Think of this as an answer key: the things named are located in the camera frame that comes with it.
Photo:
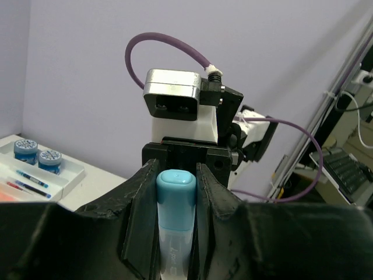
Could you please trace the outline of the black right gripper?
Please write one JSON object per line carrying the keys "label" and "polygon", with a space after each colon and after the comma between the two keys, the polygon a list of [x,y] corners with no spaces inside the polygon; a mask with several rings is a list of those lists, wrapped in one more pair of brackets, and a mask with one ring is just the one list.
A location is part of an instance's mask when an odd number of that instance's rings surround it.
{"label": "black right gripper", "polygon": [[150,142],[142,149],[142,163],[150,159],[160,162],[161,170],[178,169],[196,174],[196,165],[205,164],[217,181],[228,186],[233,166],[229,148],[213,142],[165,137],[161,142]]}

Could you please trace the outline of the blue highlighter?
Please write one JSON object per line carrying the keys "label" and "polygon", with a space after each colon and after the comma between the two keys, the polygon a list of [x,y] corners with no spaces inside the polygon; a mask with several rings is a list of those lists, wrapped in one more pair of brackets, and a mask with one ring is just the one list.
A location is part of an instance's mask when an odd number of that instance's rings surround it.
{"label": "blue highlighter", "polygon": [[193,230],[159,227],[161,279],[187,279]]}

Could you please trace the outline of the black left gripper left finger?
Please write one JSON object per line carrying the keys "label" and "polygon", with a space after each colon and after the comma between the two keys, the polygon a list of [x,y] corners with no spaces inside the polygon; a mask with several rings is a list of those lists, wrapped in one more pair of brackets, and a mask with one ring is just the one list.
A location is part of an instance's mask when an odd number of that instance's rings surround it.
{"label": "black left gripper left finger", "polygon": [[70,211],[55,202],[1,204],[2,279],[159,279],[158,160]]}

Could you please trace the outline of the blue pen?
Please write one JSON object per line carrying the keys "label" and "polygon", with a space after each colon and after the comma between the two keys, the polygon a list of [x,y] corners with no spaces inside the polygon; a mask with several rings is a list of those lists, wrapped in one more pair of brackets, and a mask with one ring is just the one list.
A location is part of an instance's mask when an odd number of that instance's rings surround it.
{"label": "blue pen", "polygon": [[46,193],[44,191],[41,191],[41,190],[39,190],[37,188],[34,188],[34,187],[32,187],[32,186],[30,186],[28,184],[25,184],[25,183],[23,183],[23,182],[21,182],[19,180],[15,180],[15,183],[17,185],[21,186],[22,188],[27,189],[29,191],[32,191],[32,192],[34,192],[34,193],[36,193],[38,195],[41,195],[41,196],[46,197],[46,198],[51,198],[51,194],[48,194],[48,193]]}

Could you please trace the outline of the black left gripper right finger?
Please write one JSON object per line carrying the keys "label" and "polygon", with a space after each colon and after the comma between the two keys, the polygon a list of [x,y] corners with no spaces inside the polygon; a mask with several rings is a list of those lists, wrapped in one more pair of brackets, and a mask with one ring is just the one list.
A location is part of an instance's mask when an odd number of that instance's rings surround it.
{"label": "black left gripper right finger", "polygon": [[196,166],[189,279],[371,279],[372,212],[357,206],[252,203]]}

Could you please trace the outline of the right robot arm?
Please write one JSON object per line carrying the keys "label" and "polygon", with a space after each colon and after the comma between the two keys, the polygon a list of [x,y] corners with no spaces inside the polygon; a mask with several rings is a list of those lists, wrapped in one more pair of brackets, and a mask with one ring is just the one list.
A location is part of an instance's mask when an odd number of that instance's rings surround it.
{"label": "right robot arm", "polygon": [[143,97],[153,127],[142,161],[157,159],[162,170],[191,173],[198,163],[205,164],[227,188],[251,162],[261,159],[277,128],[248,107],[238,111],[242,93],[218,82],[148,83]]}

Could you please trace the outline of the orange highlighter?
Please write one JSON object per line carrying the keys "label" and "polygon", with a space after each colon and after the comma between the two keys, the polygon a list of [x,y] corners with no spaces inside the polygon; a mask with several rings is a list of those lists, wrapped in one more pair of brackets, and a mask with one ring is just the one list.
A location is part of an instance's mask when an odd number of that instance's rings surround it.
{"label": "orange highlighter", "polygon": [[4,192],[0,192],[0,203],[18,202],[18,199]]}

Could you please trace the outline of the red pen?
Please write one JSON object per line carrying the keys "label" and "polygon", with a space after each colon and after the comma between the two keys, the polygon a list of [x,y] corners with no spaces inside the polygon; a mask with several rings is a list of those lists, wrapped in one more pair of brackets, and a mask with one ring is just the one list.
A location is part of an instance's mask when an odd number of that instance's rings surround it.
{"label": "red pen", "polygon": [[20,186],[18,186],[17,184],[14,184],[12,182],[9,182],[9,181],[6,181],[6,184],[12,188],[15,188],[17,190],[20,190],[20,191],[24,191],[24,192],[27,192],[26,190],[24,190],[23,188],[21,188]]}

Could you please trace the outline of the teal pen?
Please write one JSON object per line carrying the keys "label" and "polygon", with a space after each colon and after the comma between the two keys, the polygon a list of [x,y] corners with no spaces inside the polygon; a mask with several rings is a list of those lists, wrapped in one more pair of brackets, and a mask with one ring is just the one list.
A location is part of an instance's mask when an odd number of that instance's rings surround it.
{"label": "teal pen", "polygon": [[44,187],[44,188],[48,188],[49,187],[49,185],[47,183],[42,182],[41,180],[39,180],[39,179],[37,179],[37,178],[35,178],[35,177],[33,177],[33,176],[31,176],[31,175],[29,175],[29,174],[21,171],[21,170],[16,169],[16,173],[19,174],[20,176],[22,176],[22,177],[24,177],[24,178],[32,181],[32,182],[34,182],[34,183],[36,183],[36,184]]}

